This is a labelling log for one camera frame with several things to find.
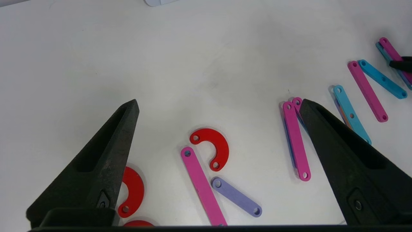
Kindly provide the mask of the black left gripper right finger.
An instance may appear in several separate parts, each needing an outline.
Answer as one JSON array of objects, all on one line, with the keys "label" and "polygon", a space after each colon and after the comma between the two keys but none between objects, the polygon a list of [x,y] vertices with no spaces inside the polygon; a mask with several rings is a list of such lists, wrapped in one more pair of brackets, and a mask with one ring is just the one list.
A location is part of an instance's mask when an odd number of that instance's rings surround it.
[{"label": "black left gripper right finger", "polygon": [[411,177],[320,104],[300,115],[346,223],[410,226]]}]

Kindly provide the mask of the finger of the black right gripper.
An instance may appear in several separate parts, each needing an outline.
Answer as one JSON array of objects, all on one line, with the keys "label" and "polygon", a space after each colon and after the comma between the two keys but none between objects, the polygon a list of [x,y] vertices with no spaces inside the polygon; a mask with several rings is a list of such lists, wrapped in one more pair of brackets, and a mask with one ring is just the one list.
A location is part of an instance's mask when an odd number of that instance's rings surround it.
[{"label": "finger of the black right gripper", "polygon": [[401,57],[400,61],[392,60],[389,66],[402,72],[412,73],[412,57]]}]

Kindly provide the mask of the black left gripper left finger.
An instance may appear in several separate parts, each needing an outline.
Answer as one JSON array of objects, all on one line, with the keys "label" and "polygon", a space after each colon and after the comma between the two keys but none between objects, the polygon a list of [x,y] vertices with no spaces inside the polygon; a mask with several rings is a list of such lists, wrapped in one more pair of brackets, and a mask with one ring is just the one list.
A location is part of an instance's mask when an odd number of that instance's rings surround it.
[{"label": "black left gripper left finger", "polygon": [[31,229],[112,227],[139,115],[135,99],[122,104],[28,207]]}]

